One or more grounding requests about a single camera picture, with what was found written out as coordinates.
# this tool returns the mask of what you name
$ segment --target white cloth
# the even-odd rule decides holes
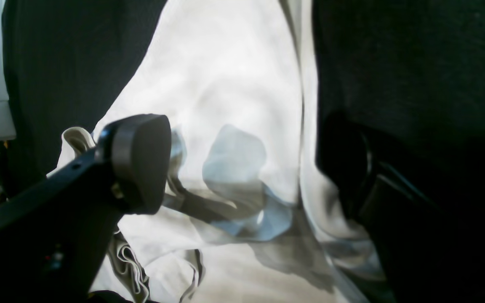
[[[99,271],[96,273],[96,278],[89,288],[90,292],[109,290],[118,293],[125,300],[133,301],[133,297],[123,283],[117,278],[110,263],[109,257],[106,255],[102,261]]]
[[[169,0],[140,67],[96,125],[98,137],[131,115],[170,119],[164,206],[119,222],[153,300],[366,302],[346,273],[384,278],[368,235],[344,219],[315,167],[312,5],[288,2],[297,40],[276,1]]]
[[[81,127],[66,129],[61,135],[61,140],[62,146],[58,168],[50,172],[48,177],[55,174],[66,163],[79,157],[96,145],[91,134]],[[149,299],[148,277],[143,276],[142,266],[136,260],[134,251],[119,230],[112,236],[106,255],[108,256],[109,263],[102,263],[100,272],[109,271],[105,267],[111,266],[112,272],[117,280],[128,291],[128,293],[123,292],[123,295],[131,295],[133,301],[136,303],[145,303]],[[112,276],[110,275],[106,277],[100,276],[100,279],[107,281],[104,284],[113,284]],[[102,285],[104,284],[101,283],[99,286],[99,283],[95,282],[91,287],[91,291],[103,290]]]
[[[338,188],[315,164],[318,81],[310,1],[302,1],[301,23],[298,49],[304,88],[304,139],[300,182],[304,209],[325,251],[339,293],[352,303],[367,302],[359,290],[359,287],[363,287],[375,297],[393,301],[392,293],[384,285],[386,278],[375,246],[360,224],[345,219]]]

